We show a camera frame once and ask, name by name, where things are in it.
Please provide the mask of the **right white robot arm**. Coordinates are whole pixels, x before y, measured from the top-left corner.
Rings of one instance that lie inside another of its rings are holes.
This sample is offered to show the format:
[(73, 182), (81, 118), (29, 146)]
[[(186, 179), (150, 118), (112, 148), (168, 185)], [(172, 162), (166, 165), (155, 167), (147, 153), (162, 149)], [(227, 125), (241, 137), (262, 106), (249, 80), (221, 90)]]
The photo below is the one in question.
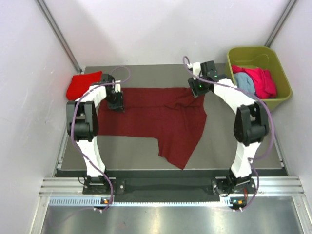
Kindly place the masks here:
[(213, 61), (184, 65), (192, 77), (188, 79), (194, 97), (212, 92), (220, 97), (235, 113), (234, 137), (237, 141), (234, 162), (224, 181), (218, 182), (215, 191), (221, 196), (239, 193), (251, 181), (252, 164), (263, 138), (269, 132), (269, 116), (265, 104), (239, 89), (225, 74), (218, 74)]

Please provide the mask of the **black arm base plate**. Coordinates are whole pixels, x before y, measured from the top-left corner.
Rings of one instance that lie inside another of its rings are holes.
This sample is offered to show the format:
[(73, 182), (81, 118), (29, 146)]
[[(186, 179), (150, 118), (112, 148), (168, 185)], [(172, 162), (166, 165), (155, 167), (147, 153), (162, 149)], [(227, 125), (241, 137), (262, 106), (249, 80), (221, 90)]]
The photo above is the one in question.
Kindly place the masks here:
[(205, 195), (252, 194), (256, 185), (253, 179), (236, 186), (224, 178), (85, 178), (83, 193), (86, 195), (125, 195), (134, 192), (203, 192)]

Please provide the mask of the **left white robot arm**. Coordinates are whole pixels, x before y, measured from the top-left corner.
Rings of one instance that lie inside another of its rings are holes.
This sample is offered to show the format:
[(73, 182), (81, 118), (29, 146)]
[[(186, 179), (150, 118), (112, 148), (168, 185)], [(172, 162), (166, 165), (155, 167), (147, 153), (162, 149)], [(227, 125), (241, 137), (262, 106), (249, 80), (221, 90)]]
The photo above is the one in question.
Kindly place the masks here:
[(102, 74), (100, 81), (91, 84), (82, 97), (66, 104), (67, 133), (73, 146), (82, 154), (87, 168), (83, 184), (85, 194), (112, 194), (114, 191), (98, 148), (97, 107), (105, 100), (109, 110), (123, 112), (120, 84), (121, 81), (115, 80), (111, 74)]

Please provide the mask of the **dark red t-shirt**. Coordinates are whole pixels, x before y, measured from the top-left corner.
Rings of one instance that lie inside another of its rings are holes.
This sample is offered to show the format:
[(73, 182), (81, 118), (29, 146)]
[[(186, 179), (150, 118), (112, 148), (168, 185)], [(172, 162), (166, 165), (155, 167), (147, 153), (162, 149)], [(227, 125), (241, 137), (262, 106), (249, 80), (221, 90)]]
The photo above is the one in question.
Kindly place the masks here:
[(158, 155), (184, 169), (204, 131), (204, 96), (190, 88), (124, 88), (123, 98), (124, 112), (100, 103), (99, 135), (155, 138)]

